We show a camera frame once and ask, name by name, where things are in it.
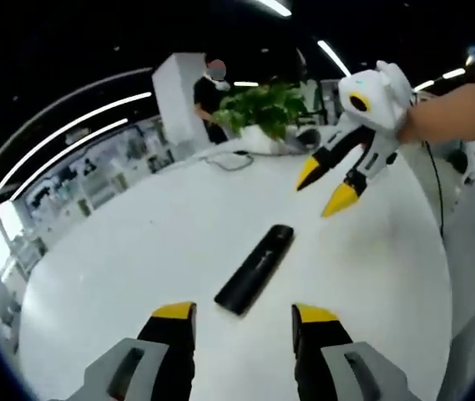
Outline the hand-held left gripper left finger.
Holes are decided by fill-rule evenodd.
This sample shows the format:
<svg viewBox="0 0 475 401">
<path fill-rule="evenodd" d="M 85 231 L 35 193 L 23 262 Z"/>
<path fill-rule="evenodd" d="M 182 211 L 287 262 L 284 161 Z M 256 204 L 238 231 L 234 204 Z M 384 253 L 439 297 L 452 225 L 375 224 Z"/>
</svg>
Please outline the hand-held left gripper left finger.
<svg viewBox="0 0 475 401">
<path fill-rule="evenodd" d="M 137 338 L 125 338 L 86 367 L 70 400 L 188 400 L 195 377 L 195 302 L 156 309 Z"/>
</svg>

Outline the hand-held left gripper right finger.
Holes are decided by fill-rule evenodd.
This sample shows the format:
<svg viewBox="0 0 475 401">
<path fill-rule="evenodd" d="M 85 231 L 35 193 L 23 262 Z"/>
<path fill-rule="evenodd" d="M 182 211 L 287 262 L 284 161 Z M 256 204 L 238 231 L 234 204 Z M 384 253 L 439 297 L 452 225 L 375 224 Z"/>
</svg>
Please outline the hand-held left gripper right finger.
<svg viewBox="0 0 475 401">
<path fill-rule="evenodd" d="M 406 374 L 369 343 L 353 341 L 335 314 L 294 303 L 291 315 L 299 399 L 417 399 Z"/>
</svg>

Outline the person's right hand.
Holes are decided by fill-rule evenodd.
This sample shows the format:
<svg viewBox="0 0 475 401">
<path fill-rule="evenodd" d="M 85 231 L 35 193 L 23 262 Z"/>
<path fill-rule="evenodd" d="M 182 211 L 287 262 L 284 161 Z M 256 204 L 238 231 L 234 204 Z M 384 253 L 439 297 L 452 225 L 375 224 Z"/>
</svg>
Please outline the person's right hand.
<svg viewBox="0 0 475 401">
<path fill-rule="evenodd" d="M 402 127 L 397 131 L 397 139 L 401 144 L 432 139 L 434 134 L 433 101 L 413 105 L 406 113 Z"/>
</svg>

